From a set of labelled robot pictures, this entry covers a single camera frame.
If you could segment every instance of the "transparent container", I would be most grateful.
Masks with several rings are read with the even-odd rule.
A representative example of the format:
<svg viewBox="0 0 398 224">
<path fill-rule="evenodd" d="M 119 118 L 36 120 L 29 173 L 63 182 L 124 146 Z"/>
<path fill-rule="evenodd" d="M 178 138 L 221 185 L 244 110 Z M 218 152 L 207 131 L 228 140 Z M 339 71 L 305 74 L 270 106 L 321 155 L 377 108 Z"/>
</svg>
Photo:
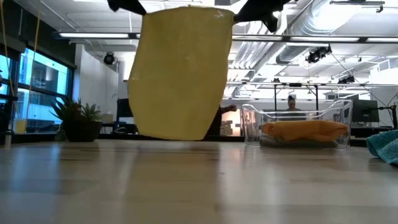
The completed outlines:
<svg viewBox="0 0 398 224">
<path fill-rule="evenodd" d="M 349 147 L 351 136 L 351 116 L 353 102 L 351 100 L 338 100 L 328 108 L 319 111 L 259 111 L 253 105 L 242 105 L 242 120 L 244 126 L 245 143 L 269 147 L 322 147 L 343 148 Z M 264 134 L 262 127 L 276 121 L 303 121 L 324 120 L 342 123 L 348 126 L 348 131 L 330 142 L 316 142 L 314 140 L 299 139 L 285 141 Z"/>
</svg>

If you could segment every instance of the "teal towel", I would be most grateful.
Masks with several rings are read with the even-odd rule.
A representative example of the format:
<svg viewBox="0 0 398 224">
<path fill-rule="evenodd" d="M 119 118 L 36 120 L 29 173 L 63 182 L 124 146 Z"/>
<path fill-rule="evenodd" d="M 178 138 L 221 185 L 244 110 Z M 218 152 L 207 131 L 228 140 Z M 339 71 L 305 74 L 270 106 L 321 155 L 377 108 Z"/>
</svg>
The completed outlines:
<svg viewBox="0 0 398 224">
<path fill-rule="evenodd" d="M 366 139 L 369 152 L 390 165 L 398 165 L 398 130 L 373 135 Z"/>
</svg>

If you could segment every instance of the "wooden table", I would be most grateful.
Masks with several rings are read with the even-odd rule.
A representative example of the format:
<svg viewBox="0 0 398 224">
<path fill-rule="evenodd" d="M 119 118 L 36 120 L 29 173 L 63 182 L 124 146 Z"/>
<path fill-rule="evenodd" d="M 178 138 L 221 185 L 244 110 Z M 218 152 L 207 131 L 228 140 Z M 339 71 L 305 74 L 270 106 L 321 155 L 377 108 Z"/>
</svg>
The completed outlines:
<svg viewBox="0 0 398 224">
<path fill-rule="evenodd" d="M 397 223 L 366 148 L 109 141 L 0 149 L 0 223 Z"/>
</svg>

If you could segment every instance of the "yellow towel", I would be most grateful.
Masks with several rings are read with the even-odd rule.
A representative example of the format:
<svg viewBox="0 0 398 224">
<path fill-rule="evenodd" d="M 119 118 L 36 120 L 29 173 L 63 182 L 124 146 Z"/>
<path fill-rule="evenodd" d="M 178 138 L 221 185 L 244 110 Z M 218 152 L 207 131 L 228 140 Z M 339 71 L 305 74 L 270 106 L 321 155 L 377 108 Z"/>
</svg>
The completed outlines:
<svg viewBox="0 0 398 224">
<path fill-rule="evenodd" d="M 348 126 L 334 121 L 276 121 L 267 123 L 262 132 L 276 139 L 294 141 L 309 139 L 319 142 L 333 141 L 348 132 Z"/>
<path fill-rule="evenodd" d="M 233 12 L 180 7 L 146 14 L 129 77 L 140 134 L 200 140 L 222 100 Z"/>
</svg>

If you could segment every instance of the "yellow cable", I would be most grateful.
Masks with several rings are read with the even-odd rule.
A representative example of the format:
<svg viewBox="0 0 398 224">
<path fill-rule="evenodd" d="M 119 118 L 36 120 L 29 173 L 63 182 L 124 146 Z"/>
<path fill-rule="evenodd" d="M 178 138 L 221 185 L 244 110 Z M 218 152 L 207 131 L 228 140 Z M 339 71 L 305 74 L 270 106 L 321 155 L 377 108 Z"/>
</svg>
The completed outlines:
<svg viewBox="0 0 398 224">
<path fill-rule="evenodd" d="M 6 25 L 4 22 L 4 9 L 3 9 L 2 3 L 0 3 L 0 11 L 1 11 L 1 23 L 2 23 L 2 37 L 4 40 L 4 48 L 5 48 L 4 51 L 6 53 L 6 62 L 7 62 L 8 76 L 9 76 L 9 80 L 10 80 L 11 95 L 15 96 L 14 87 L 12 84 L 12 77 L 11 77 L 11 66 L 10 66 L 10 62 L 7 60 L 8 59 L 8 49 L 7 49 L 7 37 L 6 37 Z M 17 117 L 20 118 L 18 110 L 17 110 L 17 102 L 15 100 L 13 100 L 13 102 L 14 102 L 15 111 L 17 113 Z"/>
<path fill-rule="evenodd" d="M 26 108 L 26 122 L 25 122 L 25 132 L 26 132 L 26 127 L 27 127 L 27 119 L 29 115 L 29 104 L 30 104 L 30 98 L 31 98 L 31 91 L 32 91 L 32 84 L 33 84 L 33 71 L 35 67 L 35 56 L 36 56 L 36 50 L 37 50 L 37 40 L 39 39 L 39 28 L 40 28 L 40 14 L 41 14 L 41 8 L 42 8 L 42 3 L 41 0 L 38 0 L 38 10 L 37 10 L 37 25 L 36 25 L 36 35 L 35 35 L 35 46 L 34 46 L 34 53 L 33 53 L 33 59 L 32 59 L 32 73 L 30 76 L 30 85 L 29 85 L 29 94 L 28 94 L 28 100 L 27 100 L 27 108 Z"/>
</svg>

